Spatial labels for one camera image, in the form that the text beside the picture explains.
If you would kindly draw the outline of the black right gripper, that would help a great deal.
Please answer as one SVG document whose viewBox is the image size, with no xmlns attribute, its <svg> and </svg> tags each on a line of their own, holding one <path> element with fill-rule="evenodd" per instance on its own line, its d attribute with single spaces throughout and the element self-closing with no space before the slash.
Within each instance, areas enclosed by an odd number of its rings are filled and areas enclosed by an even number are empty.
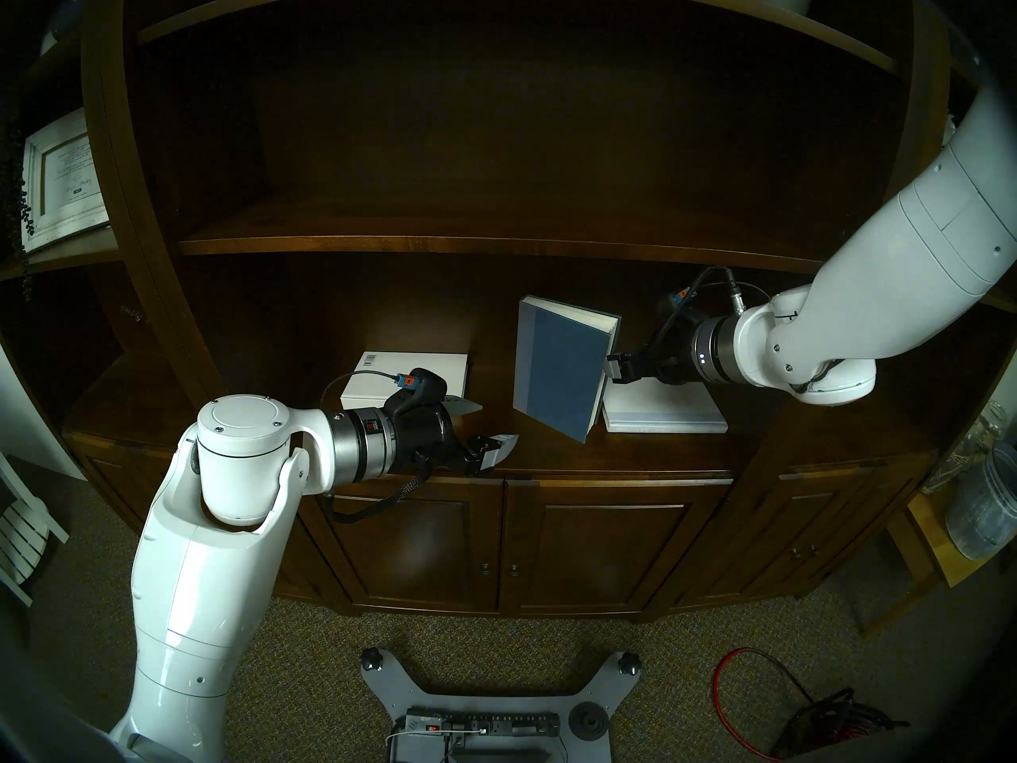
<svg viewBox="0 0 1017 763">
<path fill-rule="evenodd" d="M 694 355 L 694 334 L 704 318 L 676 318 L 658 341 L 652 339 L 638 353 L 616 352 L 607 356 L 607 380 L 626 385 L 654 378 L 664 385 L 701 383 L 699 359 Z"/>
</svg>

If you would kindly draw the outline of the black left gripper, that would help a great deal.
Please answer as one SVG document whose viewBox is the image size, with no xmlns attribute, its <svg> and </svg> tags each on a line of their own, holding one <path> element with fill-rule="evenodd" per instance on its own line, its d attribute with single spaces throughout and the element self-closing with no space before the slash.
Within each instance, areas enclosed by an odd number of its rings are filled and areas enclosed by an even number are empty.
<svg viewBox="0 0 1017 763">
<path fill-rule="evenodd" d="M 471 436 L 469 450 L 454 434 L 450 414 L 472 414 L 483 406 L 464 398 L 445 398 L 443 404 L 424 404 L 399 414 L 396 406 L 387 405 L 396 438 L 388 474 L 411 470 L 420 458 L 464 475 L 486 474 L 507 459 L 519 439 L 516 434 Z"/>
</svg>

